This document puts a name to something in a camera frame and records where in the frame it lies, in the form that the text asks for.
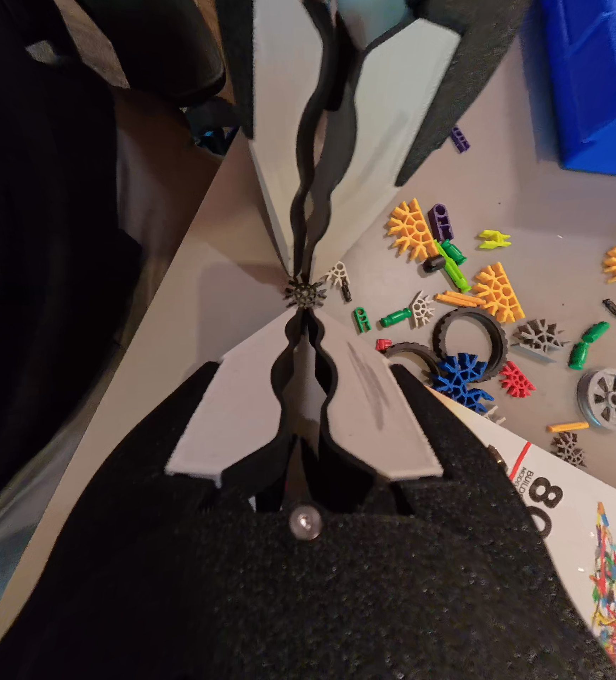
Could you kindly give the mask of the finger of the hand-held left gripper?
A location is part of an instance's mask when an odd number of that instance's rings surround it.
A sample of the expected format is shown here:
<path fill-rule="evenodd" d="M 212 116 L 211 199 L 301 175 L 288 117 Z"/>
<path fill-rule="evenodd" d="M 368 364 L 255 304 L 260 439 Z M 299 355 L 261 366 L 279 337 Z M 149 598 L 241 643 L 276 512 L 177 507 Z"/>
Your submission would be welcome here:
<path fill-rule="evenodd" d="M 461 33 L 418 18 L 363 51 L 345 81 L 311 186 L 304 278 L 343 256 L 397 193 L 397 176 L 461 41 Z"/>
<path fill-rule="evenodd" d="M 297 277 L 305 243 L 302 200 L 312 183 L 310 134 L 332 27 L 323 1 L 254 1 L 253 133 L 249 148 L 278 255 Z"/>

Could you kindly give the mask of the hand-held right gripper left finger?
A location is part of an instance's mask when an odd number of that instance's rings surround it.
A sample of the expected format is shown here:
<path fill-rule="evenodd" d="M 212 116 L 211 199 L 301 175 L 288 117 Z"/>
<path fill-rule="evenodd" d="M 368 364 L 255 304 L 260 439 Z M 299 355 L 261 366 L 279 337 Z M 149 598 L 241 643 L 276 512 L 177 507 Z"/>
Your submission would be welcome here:
<path fill-rule="evenodd" d="M 167 464 L 169 475 L 224 483 L 224 473 L 281 435 L 303 313 L 285 311 L 225 353 Z"/>

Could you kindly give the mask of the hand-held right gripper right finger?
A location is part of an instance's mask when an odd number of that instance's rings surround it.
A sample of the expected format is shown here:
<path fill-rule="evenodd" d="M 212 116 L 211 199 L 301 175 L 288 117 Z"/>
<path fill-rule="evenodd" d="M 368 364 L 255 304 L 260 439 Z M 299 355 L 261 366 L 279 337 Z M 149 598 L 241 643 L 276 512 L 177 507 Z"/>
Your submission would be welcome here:
<path fill-rule="evenodd" d="M 325 443 L 390 481 L 442 477 L 390 361 L 324 311 L 308 319 Z"/>

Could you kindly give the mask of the blue plastic bin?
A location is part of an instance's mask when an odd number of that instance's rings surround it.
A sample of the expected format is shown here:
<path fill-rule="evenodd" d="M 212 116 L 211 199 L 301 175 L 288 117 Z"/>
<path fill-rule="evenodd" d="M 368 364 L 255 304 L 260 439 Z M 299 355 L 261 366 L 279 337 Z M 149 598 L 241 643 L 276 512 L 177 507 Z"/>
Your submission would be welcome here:
<path fill-rule="evenodd" d="M 520 47 L 538 157 L 616 176 L 616 1 L 533 1 Z"/>

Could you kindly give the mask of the black snowflake connector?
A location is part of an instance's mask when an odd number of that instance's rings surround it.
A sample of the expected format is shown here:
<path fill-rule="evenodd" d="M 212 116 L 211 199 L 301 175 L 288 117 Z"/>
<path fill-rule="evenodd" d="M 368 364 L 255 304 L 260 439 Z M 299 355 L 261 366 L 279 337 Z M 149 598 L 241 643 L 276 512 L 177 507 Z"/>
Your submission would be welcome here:
<path fill-rule="evenodd" d="M 313 310 L 323 307 L 326 297 L 324 281 L 309 283 L 294 277 L 287 282 L 283 300 L 286 302 L 286 309 Z"/>

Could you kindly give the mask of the blue black striped object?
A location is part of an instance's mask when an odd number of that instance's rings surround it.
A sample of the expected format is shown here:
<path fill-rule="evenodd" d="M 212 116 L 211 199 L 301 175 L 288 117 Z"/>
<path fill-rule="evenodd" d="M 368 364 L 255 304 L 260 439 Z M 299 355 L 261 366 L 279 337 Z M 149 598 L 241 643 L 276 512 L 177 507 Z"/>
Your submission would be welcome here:
<path fill-rule="evenodd" d="M 193 142 L 217 157 L 225 157 L 239 126 L 223 126 L 192 133 Z"/>

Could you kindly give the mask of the black rubber tire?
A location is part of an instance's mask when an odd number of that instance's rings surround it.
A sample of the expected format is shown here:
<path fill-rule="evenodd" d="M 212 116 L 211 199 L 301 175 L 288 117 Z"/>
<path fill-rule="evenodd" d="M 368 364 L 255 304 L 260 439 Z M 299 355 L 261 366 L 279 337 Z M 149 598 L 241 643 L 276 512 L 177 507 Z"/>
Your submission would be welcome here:
<path fill-rule="evenodd" d="M 394 356 L 403 353 L 409 353 L 420 359 L 425 365 L 429 378 L 443 375 L 443 371 L 439 366 L 439 357 L 427 345 L 415 342 L 402 342 L 390 345 L 388 348 L 383 350 L 383 355 L 389 360 L 391 360 Z"/>
<path fill-rule="evenodd" d="M 485 371 L 481 378 L 474 379 L 473 382 L 481 383 L 494 378 L 507 362 L 507 337 L 504 329 L 496 319 L 482 309 L 470 307 L 458 308 L 448 312 L 439 319 L 431 334 L 432 347 L 436 356 L 442 361 L 448 359 L 449 354 L 446 342 L 448 329 L 454 321 L 462 318 L 473 319 L 478 322 L 489 336 L 491 342 L 490 359 L 486 364 Z"/>

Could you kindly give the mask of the blue snowflake connector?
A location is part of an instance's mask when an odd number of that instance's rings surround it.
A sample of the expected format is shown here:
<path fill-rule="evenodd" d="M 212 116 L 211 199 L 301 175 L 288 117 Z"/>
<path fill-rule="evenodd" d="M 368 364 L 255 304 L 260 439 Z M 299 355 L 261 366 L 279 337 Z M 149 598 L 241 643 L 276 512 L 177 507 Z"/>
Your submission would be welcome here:
<path fill-rule="evenodd" d="M 484 377 L 487 362 L 477 355 L 458 353 L 448 355 L 439 363 L 439 374 L 432 378 L 432 388 L 469 410 L 484 415 L 488 412 L 486 401 L 493 397 L 484 390 L 471 387 Z"/>

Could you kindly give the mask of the black office chair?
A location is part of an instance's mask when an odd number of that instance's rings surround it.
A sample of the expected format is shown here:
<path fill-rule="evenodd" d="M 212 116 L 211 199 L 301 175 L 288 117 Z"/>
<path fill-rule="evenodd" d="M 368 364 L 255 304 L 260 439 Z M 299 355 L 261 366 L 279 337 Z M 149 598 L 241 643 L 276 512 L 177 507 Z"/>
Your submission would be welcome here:
<path fill-rule="evenodd" d="M 187 107 L 224 88 L 224 58 L 194 1 L 78 4 L 112 44 L 132 89 Z"/>

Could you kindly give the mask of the purple holed connector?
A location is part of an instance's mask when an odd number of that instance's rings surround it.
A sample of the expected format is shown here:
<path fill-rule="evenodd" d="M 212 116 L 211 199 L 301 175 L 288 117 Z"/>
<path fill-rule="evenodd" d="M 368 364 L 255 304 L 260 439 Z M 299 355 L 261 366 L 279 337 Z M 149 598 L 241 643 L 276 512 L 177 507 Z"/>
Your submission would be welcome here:
<path fill-rule="evenodd" d="M 451 241 L 454 238 L 447 207 L 444 204 L 436 203 L 432 206 L 428 212 L 428 221 L 434 239 L 438 242 Z"/>

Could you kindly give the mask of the red fan connector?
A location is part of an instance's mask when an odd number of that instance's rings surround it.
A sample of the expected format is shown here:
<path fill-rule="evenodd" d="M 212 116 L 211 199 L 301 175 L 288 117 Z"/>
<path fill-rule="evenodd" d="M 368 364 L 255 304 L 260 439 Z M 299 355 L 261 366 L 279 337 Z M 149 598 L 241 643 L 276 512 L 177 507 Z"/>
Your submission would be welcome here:
<path fill-rule="evenodd" d="M 536 391 L 533 383 L 523 374 L 513 361 L 506 361 L 499 371 L 500 385 L 509 396 L 527 398 Z"/>

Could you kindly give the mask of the lime green rod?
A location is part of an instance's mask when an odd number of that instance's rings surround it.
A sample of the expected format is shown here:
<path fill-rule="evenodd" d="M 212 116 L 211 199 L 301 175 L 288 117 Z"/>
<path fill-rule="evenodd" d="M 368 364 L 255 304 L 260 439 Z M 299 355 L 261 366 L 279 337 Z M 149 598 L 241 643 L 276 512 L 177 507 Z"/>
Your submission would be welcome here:
<path fill-rule="evenodd" d="M 436 246 L 436 249 L 439 251 L 439 254 L 443 256 L 446 255 L 444 250 L 441 248 L 440 242 L 434 239 L 434 245 Z M 469 292 L 472 289 L 472 284 L 468 282 L 468 280 L 462 273 L 460 267 L 457 266 L 456 263 L 451 259 L 446 259 L 446 261 L 447 263 L 444 270 L 452 280 L 453 284 L 461 293 Z"/>

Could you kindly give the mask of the dark grey fan connector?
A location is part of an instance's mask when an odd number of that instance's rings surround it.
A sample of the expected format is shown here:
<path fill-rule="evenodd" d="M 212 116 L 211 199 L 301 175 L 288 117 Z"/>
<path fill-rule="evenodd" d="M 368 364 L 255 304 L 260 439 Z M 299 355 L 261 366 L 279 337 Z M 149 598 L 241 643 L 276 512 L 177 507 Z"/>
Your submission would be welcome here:
<path fill-rule="evenodd" d="M 514 340 L 511 349 L 546 363 L 556 363 L 556 353 L 570 344 L 558 324 L 546 319 L 531 319 L 518 326 Z"/>

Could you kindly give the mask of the printed toy packaging sheet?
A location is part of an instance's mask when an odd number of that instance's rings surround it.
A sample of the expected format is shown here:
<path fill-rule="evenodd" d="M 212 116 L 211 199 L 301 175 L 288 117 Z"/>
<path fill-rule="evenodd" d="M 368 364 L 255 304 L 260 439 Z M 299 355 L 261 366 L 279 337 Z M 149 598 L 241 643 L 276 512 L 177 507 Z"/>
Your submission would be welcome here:
<path fill-rule="evenodd" d="M 616 665 L 616 489 L 449 398 L 439 401 L 494 447 L 568 596 Z"/>

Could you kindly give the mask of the grey spoked wheel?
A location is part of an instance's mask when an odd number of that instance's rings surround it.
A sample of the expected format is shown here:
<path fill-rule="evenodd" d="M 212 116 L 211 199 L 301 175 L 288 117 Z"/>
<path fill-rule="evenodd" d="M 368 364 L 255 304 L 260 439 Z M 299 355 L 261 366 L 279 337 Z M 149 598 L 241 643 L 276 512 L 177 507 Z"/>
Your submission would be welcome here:
<path fill-rule="evenodd" d="M 576 386 L 578 408 L 586 421 L 604 430 L 616 430 L 616 369 L 588 370 Z"/>

